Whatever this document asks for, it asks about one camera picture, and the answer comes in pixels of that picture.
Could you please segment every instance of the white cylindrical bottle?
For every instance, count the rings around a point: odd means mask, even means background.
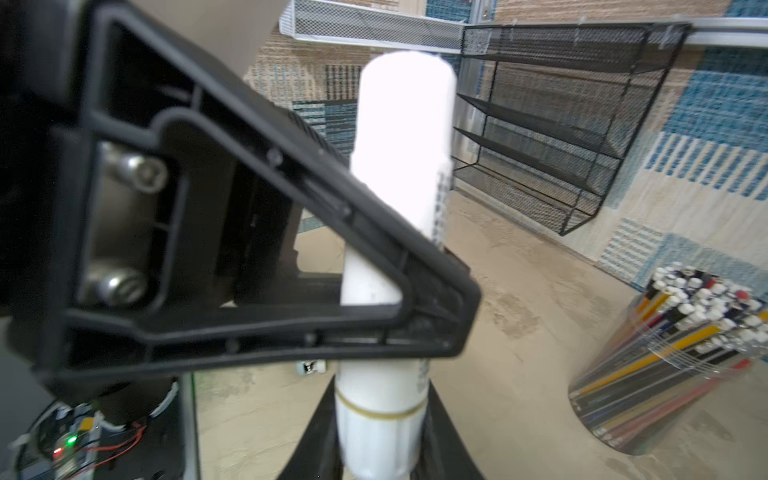
[[[450,189],[456,78],[440,58],[382,55],[360,76],[352,174],[440,248]],[[343,305],[399,303],[399,288],[347,247]],[[424,359],[346,360],[336,374],[344,465],[359,480],[408,478],[419,457],[427,404]]]

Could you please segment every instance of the blue and beige wall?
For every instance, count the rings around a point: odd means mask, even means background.
[[[764,0],[558,1],[496,18],[768,16]],[[768,50],[684,51],[598,217],[566,237],[519,219],[635,286],[679,260],[768,292]]]

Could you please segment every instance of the beige floor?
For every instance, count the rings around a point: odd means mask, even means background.
[[[715,392],[653,455],[597,441],[568,404],[568,380],[595,353],[634,295],[568,251],[459,194],[448,247],[484,299],[466,350],[432,363],[432,380],[488,480],[768,478],[768,366]],[[340,271],[328,227],[299,235],[300,266]],[[204,480],[271,479],[301,436],[330,374],[276,364],[196,374]]]

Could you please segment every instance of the patterned wall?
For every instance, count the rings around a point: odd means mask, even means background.
[[[710,48],[645,168],[755,200],[768,197],[768,51]]]
[[[734,0],[724,14],[768,16],[768,2]],[[617,222],[601,268],[640,288],[656,266],[681,261],[768,292],[767,92],[768,51],[703,53],[648,136],[646,173],[618,199],[619,213],[633,217]]]
[[[471,0],[427,0],[426,16],[452,22],[469,23],[469,12],[471,10]],[[461,56],[440,54],[440,58],[451,64],[453,71],[458,76],[458,69],[462,63]]]
[[[352,153],[357,100],[294,101],[291,108],[341,154],[348,157]]]
[[[728,0],[498,0],[496,20],[513,22],[575,22],[587,20],[626,20],[669,18],[673,15],[719,17]]]

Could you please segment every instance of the wire shelf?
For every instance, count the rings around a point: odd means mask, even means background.
[[[280,33],[304,41],[461,53],[464,24],[377,8],[292,0],[280,16]]]
[[[476,144],[477,157],[457,176],[560,235],[584,225],[611,189],[688,26],[468,26],[462,55],[479,62],[479,75],[474,91],[458,96],[474,120],[456,128],[469,143],[454,145]]]

